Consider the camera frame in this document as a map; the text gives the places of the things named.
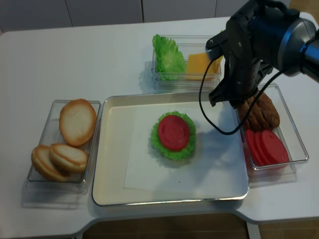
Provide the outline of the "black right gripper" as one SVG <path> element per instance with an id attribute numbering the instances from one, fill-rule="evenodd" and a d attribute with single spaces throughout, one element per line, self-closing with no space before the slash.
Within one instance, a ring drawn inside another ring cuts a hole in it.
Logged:
<path id="1" fill-rule="evenodd" d="M 280 1 L 249 0 L 230 17 L 223 32 L 207 41 L 210 60 L 225 58 L 224 78 L 208 95 L 212 107 L 225 101 L 233 109 L 244 103 L 250 106 L 259 93 L 253 92 L 268 70 L 288 72 L 278 59 L 288 15 L 287 6 Z"/>

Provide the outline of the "blue grey right robot arm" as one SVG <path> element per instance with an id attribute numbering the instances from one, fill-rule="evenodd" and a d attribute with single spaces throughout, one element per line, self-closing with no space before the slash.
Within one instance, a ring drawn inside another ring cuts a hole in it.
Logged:
<path id="1" fill-rule="evenodd" d="M 319 77 L 319 31 L 296 9 L 274 0 L 250 0 L 205 47 L 210 60 L 224 57 L 224 77 L 209 94 L 212 105 L 236 108 L 257 92 L 273 69 L 287 76 Z"/>

